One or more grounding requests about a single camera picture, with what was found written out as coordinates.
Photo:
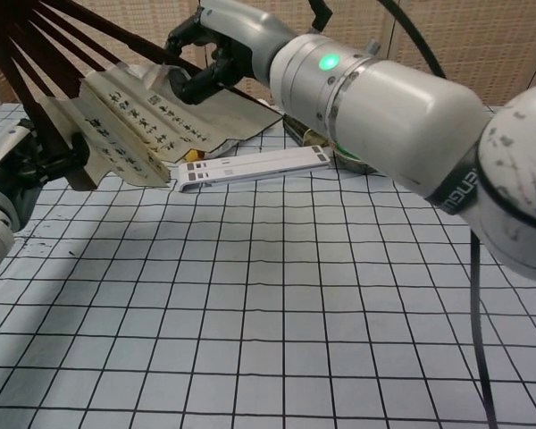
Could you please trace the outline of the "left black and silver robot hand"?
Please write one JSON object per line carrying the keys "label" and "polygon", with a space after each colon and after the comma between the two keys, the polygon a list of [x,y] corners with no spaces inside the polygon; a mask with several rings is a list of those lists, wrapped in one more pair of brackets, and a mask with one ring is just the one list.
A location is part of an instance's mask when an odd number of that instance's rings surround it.
{"label": "left black and silver robot hand", "polygon": [[12,231],[23,230],[44,186],[84,167],[88,143],[71,134],[67,155],[49,155],[33,122],[23,118],[0,131],[0,210]]}

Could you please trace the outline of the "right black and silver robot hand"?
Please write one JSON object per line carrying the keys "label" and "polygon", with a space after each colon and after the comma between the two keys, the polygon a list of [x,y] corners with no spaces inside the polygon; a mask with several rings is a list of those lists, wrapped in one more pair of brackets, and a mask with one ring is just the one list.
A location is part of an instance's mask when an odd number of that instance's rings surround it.
{"label": "right black and silver robot hand", "polygon": [[174,95],[198,105],[242,79],[269,84],[270,69],[278,52],[297,33],[275,15],[238,1],[202,1],[197,11],[167,38],[165,50],[180,55],[188,45],[214,44],[214,61],[189,75],[182,68],[168,73]]}

